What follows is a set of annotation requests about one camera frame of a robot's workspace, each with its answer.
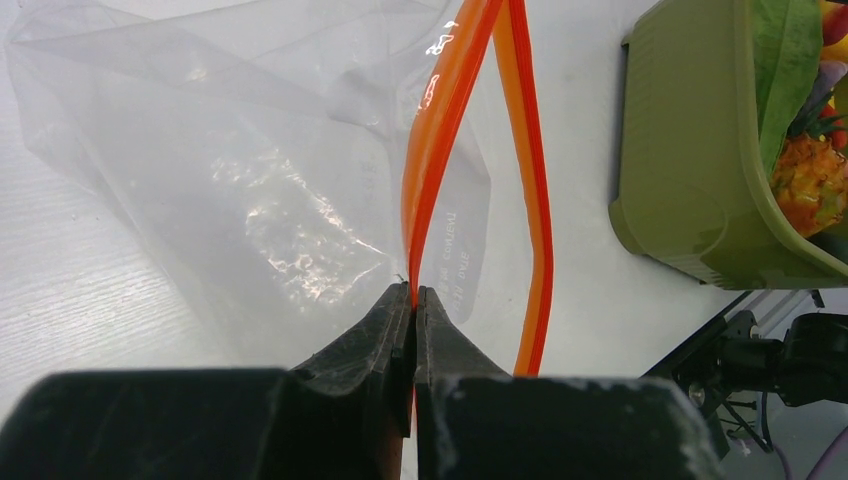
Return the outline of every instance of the white surface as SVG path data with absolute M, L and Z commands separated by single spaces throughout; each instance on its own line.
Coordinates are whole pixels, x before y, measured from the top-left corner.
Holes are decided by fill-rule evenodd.
M 231 3 L 107 3 L 167 16 L 197 2 Z M 607 218 L 621 108 L 618 45 L 653 3 L 528 2 L 557 254 L 543 374 L 639 375 L 736 295 L 629 255 Z M 17 8 L 15 0 L 0 4 L 4 31 Z M 483 147 L 494 215 L 524 207 L 514 202 L 520 184 L 503 100 L 491 93 L 499 88 L 492 60 L 490 55 L 480 78 L 481 92 L 489 93 L 474 105 L 489 109 L 503 129 Z M 207 337 L 121 224 L 25 151 L 5 59 L 0 68 L 0 417 L 51 371 L 236 363 Z M 516 307 L 489 311 L 478 302 L 476 320 L 463 330 L 511 369 L 518 338 L 504 332 L 520 331 L 526 294 L 502 292 L 498 285 L 529 269 L 498 262 L 513 232 L 497 231 L 497 225 L 490 222 L 479 295 L 514 294 Z M 529 259 L 527 252 L 526 265 Z

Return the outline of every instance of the olive green plastic container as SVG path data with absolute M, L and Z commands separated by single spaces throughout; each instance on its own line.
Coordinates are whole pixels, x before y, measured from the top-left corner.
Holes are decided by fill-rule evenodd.
M 750 0 L 664 0 L 638 21 L 613 228 L 630 252 L 725 289 L 846 285 L 848 266 L 796 233 L 769 189 L 752 35 Z

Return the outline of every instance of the orange plastic strip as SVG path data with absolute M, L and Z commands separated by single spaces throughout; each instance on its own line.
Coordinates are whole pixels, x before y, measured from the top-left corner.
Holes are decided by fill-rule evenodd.
M 553 232 L 523 0 L 466 0 L 419 104 L 407 149 L 401 220 L 413 306 L 424 242 L 471 89 L 494 31 L 498 65 L 515 138 L 533 245 L 533 279 L 516 375 L 537 375 L 553 295 Z
M 409 260 L 413 307 L 418 276 L 442 177 L 459 123 L 480 71 L 502 0 L 463 3 L 412 124 L 403 172 L 401 223 Z
M 542 129 L 523 0 L 507 0 L 503 4 L 494 37 L 533 245 L 533 278 L 514 374 L 535 376 L 542 364 L 551 313 L 554 254 Z

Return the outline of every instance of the pineapple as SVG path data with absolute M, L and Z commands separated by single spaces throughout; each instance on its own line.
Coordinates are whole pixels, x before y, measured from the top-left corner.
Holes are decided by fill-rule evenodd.
M 770 183 L 780 210 L 804 238 L 839 223 L 848 205 L 846 159 L 824 136 L 844 130 L 841 117 L 821 117 L 830 97 L 792 123 Z

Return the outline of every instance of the plastic bag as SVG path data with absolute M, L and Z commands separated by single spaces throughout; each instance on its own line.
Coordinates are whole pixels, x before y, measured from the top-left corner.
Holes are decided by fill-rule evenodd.
M 459 3 L 265 0 L 154 20 L 30 2 L 7 38 L 25 142 L 139 233 L 238 363 L 292 366 L 406 274 L 407 138 Z M 444 302 L 462 323 L 490 194 L 464 124 L 447 168 L 421 280 L 462 289 Z

